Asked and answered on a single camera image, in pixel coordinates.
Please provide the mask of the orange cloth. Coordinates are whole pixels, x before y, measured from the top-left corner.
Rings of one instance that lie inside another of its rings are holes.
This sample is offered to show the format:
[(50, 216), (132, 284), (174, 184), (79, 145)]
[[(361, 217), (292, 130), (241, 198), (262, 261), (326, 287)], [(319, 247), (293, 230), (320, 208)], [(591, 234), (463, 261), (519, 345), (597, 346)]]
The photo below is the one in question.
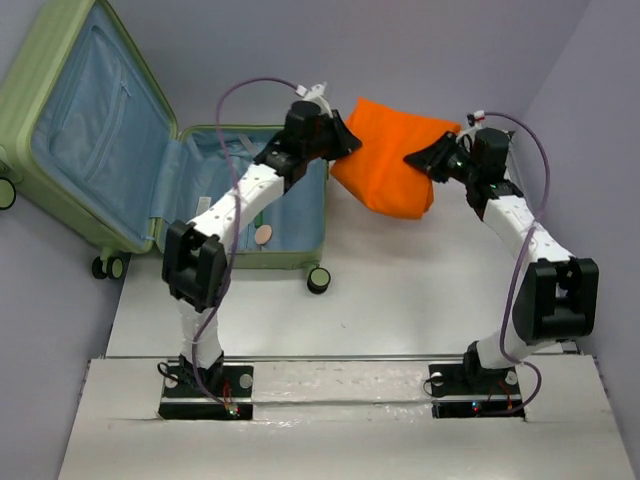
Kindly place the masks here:
[(434, 202), (432, 180), (404, 158), (433, 145), (461, 125), (441, 118), (394, 110), (358, 99), (346, 125), (362, 147), (334, 162), (331, 176), (369, 210), (419, 220)]

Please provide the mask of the round pink compact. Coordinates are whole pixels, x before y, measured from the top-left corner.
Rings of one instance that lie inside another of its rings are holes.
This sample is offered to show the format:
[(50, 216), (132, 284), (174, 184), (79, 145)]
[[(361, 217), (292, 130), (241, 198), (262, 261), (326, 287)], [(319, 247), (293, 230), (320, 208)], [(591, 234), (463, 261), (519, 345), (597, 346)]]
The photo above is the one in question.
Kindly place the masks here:
[(266, 245), (272, 238), (273, 229), (270, 225), (263, 224), (256, 228), (254, 234), (254, 241), (257, 245)]

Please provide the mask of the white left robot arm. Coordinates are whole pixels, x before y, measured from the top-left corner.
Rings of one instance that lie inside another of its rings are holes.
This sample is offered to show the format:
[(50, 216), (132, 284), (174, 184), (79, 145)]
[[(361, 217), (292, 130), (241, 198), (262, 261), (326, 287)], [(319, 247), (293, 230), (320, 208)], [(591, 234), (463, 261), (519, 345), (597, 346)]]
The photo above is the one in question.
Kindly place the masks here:
[(179, 381), (213, 397), (224, 352), (215, 320), (230, 283), (241, 231), (307, 173), (316, 159), (342, 159), (361, 147), (323, 95), (292, 103), (283, 128), (246, 172), (202, 214), (173, 222), (166, 233), (162, 279), (181, 316), (183, 349)]

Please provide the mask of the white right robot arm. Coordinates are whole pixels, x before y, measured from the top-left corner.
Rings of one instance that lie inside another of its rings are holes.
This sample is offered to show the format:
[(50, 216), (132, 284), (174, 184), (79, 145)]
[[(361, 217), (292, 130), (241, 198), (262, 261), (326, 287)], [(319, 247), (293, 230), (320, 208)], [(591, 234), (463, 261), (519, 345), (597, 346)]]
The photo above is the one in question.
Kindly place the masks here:
[(404, 158), (436, 183), (461, 183), (468, 205), (516, 260), (501, 326), (473, 342), (463, 357), (460, 379), (473, 392), (486, 390), (498, 372), (542, 348), (590, 335), (595, 323), (599, 268), (555, 241), (508, 179), (511, 137), (488, 127), (447, 131)]

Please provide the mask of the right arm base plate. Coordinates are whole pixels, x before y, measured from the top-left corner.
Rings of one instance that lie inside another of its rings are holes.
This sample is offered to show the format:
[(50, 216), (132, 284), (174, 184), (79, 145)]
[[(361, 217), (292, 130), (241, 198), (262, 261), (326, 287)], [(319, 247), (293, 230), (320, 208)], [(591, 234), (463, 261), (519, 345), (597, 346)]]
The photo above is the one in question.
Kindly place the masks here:
[(525, 418), (514, 368), (471, 378), (461, 363), (430, 364), (422, 387), (436, 419)]

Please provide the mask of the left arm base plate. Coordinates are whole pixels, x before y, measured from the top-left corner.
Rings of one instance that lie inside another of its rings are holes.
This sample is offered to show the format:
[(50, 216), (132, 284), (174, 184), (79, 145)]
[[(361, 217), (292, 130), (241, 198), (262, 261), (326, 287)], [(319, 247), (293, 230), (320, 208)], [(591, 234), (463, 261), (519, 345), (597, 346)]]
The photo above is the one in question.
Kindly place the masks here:
[(193, 372), (177, 361), (156, 365), (163, 378), (158, 416), (164, 420), (250, 421), (253, 419), (254, 366), (227, 364), (221, 379), (202, 390)]

